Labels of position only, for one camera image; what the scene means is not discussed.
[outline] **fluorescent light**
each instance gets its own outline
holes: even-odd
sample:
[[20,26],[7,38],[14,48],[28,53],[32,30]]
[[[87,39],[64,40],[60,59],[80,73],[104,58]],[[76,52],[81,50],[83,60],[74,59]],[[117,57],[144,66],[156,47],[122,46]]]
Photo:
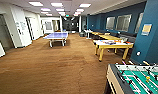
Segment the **fluorescent light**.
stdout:
[[54,7],[62,7],[63,6],[62,3],[51,3],[51,5]]
[[83,11],[84,11],[84,9],[77,9],[77,11],[78,11],[78,12],[83,12]]
[[51,11],[49,8],[41,8],[42,11]]
[[81,12],[75,12],[75,14],[81,14]]
[[56,9],[57,11],[64,11],[64,9]]
[[59,14],[65,14],[65,12],[58,12]]
[[78,14],[73,14],[74,16],[78,16]]
[[48,12],[41,12],[41,13],[43,13],[43,14],[48,14]]
[[60,14],[61,16],[66,16],[66,14]]
[[29,3],[33,6],[43,6],[43,4],[40,2],[29,2]]
[[80,7],[89,7],[91,4],[81,4]]
[[52,14],[46,14],[47,16],[52,16]]

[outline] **wooden floor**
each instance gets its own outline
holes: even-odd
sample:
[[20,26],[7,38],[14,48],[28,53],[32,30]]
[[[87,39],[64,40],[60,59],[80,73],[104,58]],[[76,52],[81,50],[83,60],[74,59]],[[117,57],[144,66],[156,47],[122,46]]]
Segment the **wooden floor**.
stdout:
[[106,49],[99,62],[92,40],[78,33],[64,47],[39,38],[0,58],[0,94],[103,94],[107,65],[122,55]]

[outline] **door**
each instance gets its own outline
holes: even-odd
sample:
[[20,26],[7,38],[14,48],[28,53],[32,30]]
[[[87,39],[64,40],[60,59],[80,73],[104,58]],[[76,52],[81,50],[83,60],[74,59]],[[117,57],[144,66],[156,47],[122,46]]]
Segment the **door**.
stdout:
[[27,17],[25,19],[26,19],[26,22],[27,22],[27,26],[28,26],[28,30],[29,30],[29,34],[30,34],[31,40],[33,40],[34,36],[33,36],[33,32],[32,32],[32,27],[31,27],[30,19],[27,18]]
[[4,51],[8,51],[14,48],[14,44],[11,39],[9,30],[7,28],[3,15],[0,15],[0,42],[3,46]]

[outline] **wooden table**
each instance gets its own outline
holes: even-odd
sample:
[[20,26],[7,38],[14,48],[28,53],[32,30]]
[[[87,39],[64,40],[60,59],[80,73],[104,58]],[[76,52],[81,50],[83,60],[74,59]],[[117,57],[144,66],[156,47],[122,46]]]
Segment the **wooden table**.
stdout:
[[133,45],[134,45],[133,43],[126,44],[126,43],[119,43],[119,42],[116,42],[116,44],[112,44],[112,45],[107,44],[107,42],[111,42],[111,41],[114,41],[114,40],[93,40],[93,42],[96,45],[96,50],[95,50],[96,55],[97,55],[98,49],[101,49],[100,56],[99,56],[100,62],[102,61],[104,49],[115,48],[115,53],[116,53],[117,48],[125,48],[122,59],[126,59],[129,48],[133,48]]
[[104,33],[100,33],[100,32],[91,32],[93,35],[104,35]]
[[111,36],[111,35],[99,35],[101,38],[104,38],[104,39],[107,39],[107,40],[122,40],[118,37],[114,37],[114,36]]

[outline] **ceiling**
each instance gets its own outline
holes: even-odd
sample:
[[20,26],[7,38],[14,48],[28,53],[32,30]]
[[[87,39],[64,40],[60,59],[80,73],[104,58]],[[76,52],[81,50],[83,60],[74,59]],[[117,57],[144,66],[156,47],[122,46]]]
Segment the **ceiling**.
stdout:
[[[36,7],[30,5],[29,1],[39,1],[43,4],[42,7]],[[127,7],[130,5],[134,5],[140,2],[144,2],[146,0],[0,0],[0,2],[10,3],[13,5],[17,5],[22,7],[24,10],[31,11],[34,13],[39,13],[41,16],[46,16],[45,14],[41,14],[41,8],[49,8],[53,16],[60,16],[56,11],[56,7],[51,6],[51,3],[63,3],[63,7],[67,15],[73,16],[76,9],[80,8],[80,4],[89,3],[91,4],[88,8],[80,8],[84,9],[81,15],[94,15],[98,13],[105,13],[115,9]]]

